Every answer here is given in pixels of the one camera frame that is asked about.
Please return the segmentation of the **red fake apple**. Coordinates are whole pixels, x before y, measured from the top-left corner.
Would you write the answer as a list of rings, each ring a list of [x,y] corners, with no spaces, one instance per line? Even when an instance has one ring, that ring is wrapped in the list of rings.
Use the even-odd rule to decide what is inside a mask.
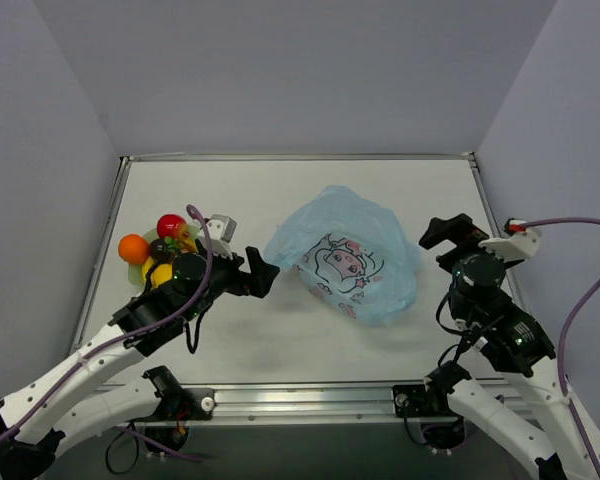
[[[184,241],[190,237],[187,221],[176,214],[161,216],[156,224],[156,232],[160,238],[172,238]]]

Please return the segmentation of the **yellow fake banana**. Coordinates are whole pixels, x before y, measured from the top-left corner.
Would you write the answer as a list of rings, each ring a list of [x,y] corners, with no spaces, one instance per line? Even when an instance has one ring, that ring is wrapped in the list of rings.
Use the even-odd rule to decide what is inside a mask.
[[[191,241],[190,239],[185,239],[184,241],[181,241],[181,240],[175,240],[175,239],[172,239],[169,237],[166,237],[166,238],[169,243],[176,246],[177,249],[179,250],[178,255],[175,257],[175,259],[179,256],[184,255],[185,253],[198,253],[199,252],[199,249],[198,249],[195,241]],[[141,267],[142,278],[147,279],[147,276],[150,273],[152,273],[152,271],[156,268],[157,265],[160,265],[160,264],[156,263],[149,256]]]

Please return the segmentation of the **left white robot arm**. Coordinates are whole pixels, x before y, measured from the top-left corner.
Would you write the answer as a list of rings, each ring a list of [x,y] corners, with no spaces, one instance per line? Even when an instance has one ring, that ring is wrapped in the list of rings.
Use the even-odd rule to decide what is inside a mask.
[[[177,257],[172,276],[132,298],[71,356],[21,390],[0,397],[0,476],[35,479],[74,445],[123,422],[170,419],[186,400],[165,367],[104,394],[115,374],[149,357],[199,320],[223,294],[265,297],[278,276],[257,248],[245,257]]]

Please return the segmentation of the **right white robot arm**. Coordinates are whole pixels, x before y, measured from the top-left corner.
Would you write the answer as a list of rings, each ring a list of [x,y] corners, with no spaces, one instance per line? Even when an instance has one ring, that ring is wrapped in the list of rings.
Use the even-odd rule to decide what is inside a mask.
[[[425,250],[445,241],[453,245],[436,261],[451,276],[441,304],[456,323],[450,332],[459,340],[457,355],[470,349],[480,353],[516,390],[535,421],[529,423],[487,392],[458,358],[425,377],[425,403],[473,423],[535,479],[600,479],[600,429],[565,369],[570,327],[600,288],[600,278],[567,316],[557,343],[502,288],[508,270],[539,250],[541,227],[576,223],[600,226],[600,219],[509,219],[504,236],[491,237],[459,214],[432,218],[419,240]]]

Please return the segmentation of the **yellow fake fruit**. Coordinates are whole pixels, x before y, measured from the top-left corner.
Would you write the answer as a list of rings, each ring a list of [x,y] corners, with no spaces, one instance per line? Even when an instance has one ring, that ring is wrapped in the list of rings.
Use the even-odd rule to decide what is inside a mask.
[[[150,275],[151,285],[153,288],[157,288],[171,280],[172,276],[173,268],[171,264],[165,263],[157,265]]]

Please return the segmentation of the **small orange fake fruit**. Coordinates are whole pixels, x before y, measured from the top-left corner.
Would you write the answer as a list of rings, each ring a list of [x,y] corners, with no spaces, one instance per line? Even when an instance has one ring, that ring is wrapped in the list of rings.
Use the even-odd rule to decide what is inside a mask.
[[[119,257],[130,265],[143,265],[149,254],[149,243],[140,235],[122,237],[117,247]]]

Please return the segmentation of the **dark red fake fruit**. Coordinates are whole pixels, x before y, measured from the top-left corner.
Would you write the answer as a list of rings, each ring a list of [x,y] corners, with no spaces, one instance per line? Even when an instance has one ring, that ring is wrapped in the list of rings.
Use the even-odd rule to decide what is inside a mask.
[[[178,252],[177,247],[169,243],[167,238],[157,238],[149,244],[149,255],[159,264],[170,264]]]

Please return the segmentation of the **blue translucent plastic bag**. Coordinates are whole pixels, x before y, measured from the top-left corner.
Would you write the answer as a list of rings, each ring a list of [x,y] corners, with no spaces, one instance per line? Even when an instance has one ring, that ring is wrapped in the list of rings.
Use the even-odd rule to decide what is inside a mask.
[[[263,258],[297,271],[311,294],[368,327],[392,325],[417,298],[417,247],[392,210],[346,186],[327,186],[296,210]]]

